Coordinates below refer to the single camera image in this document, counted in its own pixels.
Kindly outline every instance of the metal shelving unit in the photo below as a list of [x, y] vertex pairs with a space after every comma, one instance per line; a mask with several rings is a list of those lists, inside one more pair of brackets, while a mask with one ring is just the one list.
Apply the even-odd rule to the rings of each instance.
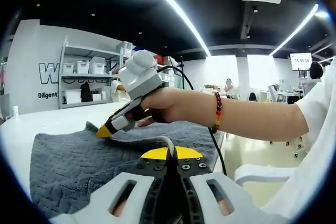
[[113, 79], [118, 78], [117, 74], [108, 75], [108, 74], [63, 74], [63, 63], [65, 57], [78, 57], [81, 59], [91, 59], [92, 57], [102, 57], [105, 58], [107, 63], [107, 70], [111, 69], [111, 62], [117, 61], [119, 63], [119, 67], [122, 67], [124, 62], [128, 59], [123, 54], [119, 52], [106, 51], [97, 48], [83, 47], [70, 45], [68, 42], [68, 38], [66, 37], [64, 41], [64, 45], [62, 47], [61, 56], [59, 60], [59, 74], [58, 74], [58, 104], [60, 109], [65, 108], [73, 108], [79, 106], [87, 106], [87, 105], [95, 105], [95, 104], [103, 104], [108, 103], [108, 101], [93, 101], [93, 102], [80, 102], [80, 103], [71, 103], [71, 104], [63, 104], [63, 91], [64, 91], [64, 81], [66, 80], [105, 80], [107, 81], [107, 86], [111, 86], [111, 81]]

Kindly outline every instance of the window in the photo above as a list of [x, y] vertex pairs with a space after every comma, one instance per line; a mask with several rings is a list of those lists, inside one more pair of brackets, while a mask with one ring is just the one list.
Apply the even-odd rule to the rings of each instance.
[[211, 56], [205, 60], [205, 82], [224, 86], [227, 78], [239, 84], [237, 59], [235, 55]]
[[268, 90], [268, 86], [278, 83], [278, 74], [273, 56], [247, 55], [250, 88]]

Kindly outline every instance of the monitor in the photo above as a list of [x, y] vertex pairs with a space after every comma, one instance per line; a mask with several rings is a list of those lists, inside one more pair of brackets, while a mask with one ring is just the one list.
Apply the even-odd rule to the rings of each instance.
[[302, 52], [300, 54], [290, 54], [293, 71], [306, 71], [310, 69], [312, 63], [311, 53]]

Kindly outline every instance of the white shirt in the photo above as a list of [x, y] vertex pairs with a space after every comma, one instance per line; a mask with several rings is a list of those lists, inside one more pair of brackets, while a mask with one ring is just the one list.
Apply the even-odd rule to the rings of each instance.
[[113, 102], [129, 102], [130, 96], [125, 91], [117, 90], [117, 87], [122, 85], [120, 81], [114, 80], [111, 83], [111, 97]]
[[322, 82], [297, 103], [309, 128], [311, 149], [294, 174], [274, 198], [266, 212], [295, 218], [318, 193], [335, 152], [336, 143], [336, 59]]

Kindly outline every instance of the black cable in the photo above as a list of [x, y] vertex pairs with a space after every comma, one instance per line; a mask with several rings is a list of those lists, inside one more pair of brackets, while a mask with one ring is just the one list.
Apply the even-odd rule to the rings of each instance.
[[[182, 76], [183, 76], [183, 77], [185, 78], [185, 80], [188, 82], [190, 88], [191, 88], [192, 90], [194, 90], [194, 87], [193, 87], [193, 85], [191, 84], [191, 82], [189, 81], [188, 77], [185, 75], [185, 73], [184, 73], [181, 69], [179, 69], [179, 68], [177, 68], [177, 67], [174, 67], [174, 66], [164, 66], [164, 67], [160, 68], [159, 70], [157, 70], [157, 72], [160, 73], [160, 72], [162, 72], [163, 70], [168, 69], [168, 68], [172, 68], [172, 69], [176, 70], [177, 72], [179, 72], [180, 74], [182, 74]], [[223, 173], [224, 173], [224, 175], [227, 175], [227, 174], [226, 174], [226, 169], [225, 169], [225, 164], [224, 164], [224, 159], [223, 159], [221, 150], [220, 150], [219, 147], [218, 147], [218, 144], [217, 144], [217, 141], [216, 141], [216, 139], [215, 139], [214, 133], [212, 133], [212, 129], [211, 129], [210, 127], [208, 127], [208, 130], [209, 130], [209, 132], [210, 132], [211, 139], [212, 139], [212, 141], [214, 142], [214, 145], [215, 145], [216, 150], [217, 150], [217, 152], [218, 152], [219, 159], [220, 159], [220, 163], [222, 164]]]

